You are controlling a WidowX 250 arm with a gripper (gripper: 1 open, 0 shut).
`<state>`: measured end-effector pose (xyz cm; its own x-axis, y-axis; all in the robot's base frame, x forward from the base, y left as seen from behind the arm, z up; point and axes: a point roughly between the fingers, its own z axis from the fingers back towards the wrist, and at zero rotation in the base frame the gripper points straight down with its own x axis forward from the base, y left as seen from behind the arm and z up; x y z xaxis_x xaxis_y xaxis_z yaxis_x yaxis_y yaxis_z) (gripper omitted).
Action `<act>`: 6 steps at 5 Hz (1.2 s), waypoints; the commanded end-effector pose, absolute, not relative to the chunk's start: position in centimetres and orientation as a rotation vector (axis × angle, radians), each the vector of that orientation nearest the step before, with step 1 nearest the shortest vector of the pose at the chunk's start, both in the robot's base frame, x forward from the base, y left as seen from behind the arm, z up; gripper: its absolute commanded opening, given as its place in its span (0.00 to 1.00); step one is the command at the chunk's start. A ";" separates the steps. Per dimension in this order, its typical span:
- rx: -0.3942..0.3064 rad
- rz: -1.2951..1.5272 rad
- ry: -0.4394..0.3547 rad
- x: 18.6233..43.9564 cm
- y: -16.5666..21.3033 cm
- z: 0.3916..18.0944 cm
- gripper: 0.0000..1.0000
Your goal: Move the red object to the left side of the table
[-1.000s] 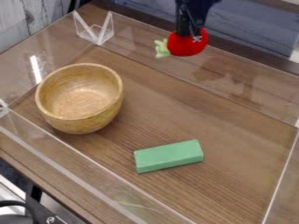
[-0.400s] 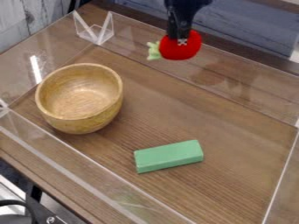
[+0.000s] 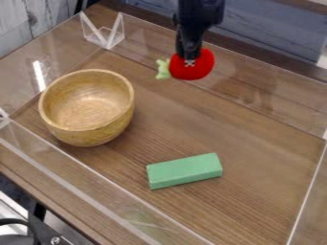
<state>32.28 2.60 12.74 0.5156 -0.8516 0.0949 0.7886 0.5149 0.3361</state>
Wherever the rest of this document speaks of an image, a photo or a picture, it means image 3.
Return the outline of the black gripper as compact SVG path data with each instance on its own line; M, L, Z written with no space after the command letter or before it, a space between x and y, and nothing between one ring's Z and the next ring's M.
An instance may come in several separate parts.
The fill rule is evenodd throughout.
M223 23L224 6L181 7L172 15L176 27L174 50L186 67L194 66L205 31Z

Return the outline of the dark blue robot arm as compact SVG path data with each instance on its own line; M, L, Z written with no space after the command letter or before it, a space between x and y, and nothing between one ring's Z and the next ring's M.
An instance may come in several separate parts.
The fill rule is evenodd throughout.
M177 0L172 23L176 28L174 50L185 66L194 66L204 33L223 23L225 0Z

